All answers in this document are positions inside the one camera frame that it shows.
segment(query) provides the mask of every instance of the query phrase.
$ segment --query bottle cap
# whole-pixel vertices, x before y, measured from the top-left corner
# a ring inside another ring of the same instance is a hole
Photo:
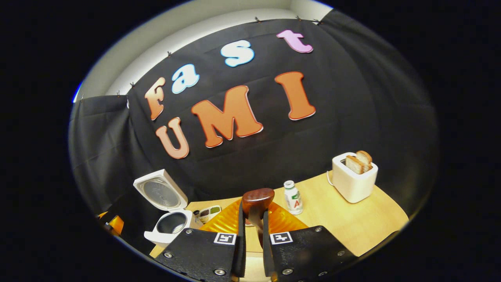
[[[284,188],[287,189],[287,190],[290,190],[292,188],[294,188],[294,181],[292,180],[287,180],[284,182]]]

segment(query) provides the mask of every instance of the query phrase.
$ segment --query wooden table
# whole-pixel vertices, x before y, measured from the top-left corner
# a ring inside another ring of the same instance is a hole
[[[356,256],[363,255],[409,221],[402,208],[377,186],[368,198],[355,204],[346,201],[329,184],[327,173],[298,182],[296,187],[301,193],[304,208],[301,214],[296,215],[297,218],[309,227],[323,225]],[[273,201],[287,208],[284,191],[283,187],[275,189]],[[225,208],[238,198],[191,202],[186,209],[202,210],[213,205]],[[261,257],[262,264],[263,249],[256,228],[246,227],[245,237],[247,257]],[[156,246],[150,256],[157,257],[163,249]]]

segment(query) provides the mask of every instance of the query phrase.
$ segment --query blue letter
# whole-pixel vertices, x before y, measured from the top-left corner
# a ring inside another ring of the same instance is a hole
[[[187,64],[180,67],[172,76],[172,93],[178,94],[183,92],[186,87],[191,87],[198,82],[200,75],[195,73],[195,66]]]
[[[229,43],[221,48],[221,55],[228,57],[224,62],[230,67],[236,67],[250,62],[254,58],[254,51],[249,48],[251,44],[247,40]]]

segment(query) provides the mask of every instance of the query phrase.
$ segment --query pink letter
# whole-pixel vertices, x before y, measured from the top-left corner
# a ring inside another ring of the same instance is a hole
[[[284,30],[277,34],[278,38],[283,38],[287,42],[287,44],[299,53],[310,53],[313,51],[313,47],[311,45],[304,45],[299,38],[303,38],[303,35],[300,33],[293,33],[290,30]]]

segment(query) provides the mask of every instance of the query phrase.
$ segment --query paint palette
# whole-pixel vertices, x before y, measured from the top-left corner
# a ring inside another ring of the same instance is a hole
[[[219,212],[221,212],[221,206],[215,205],[208,207],[206,209],[200,210],[198,213],[198,219],[202,223],[207,223],[209,220],[211,220],[214,216],[216,216]]]

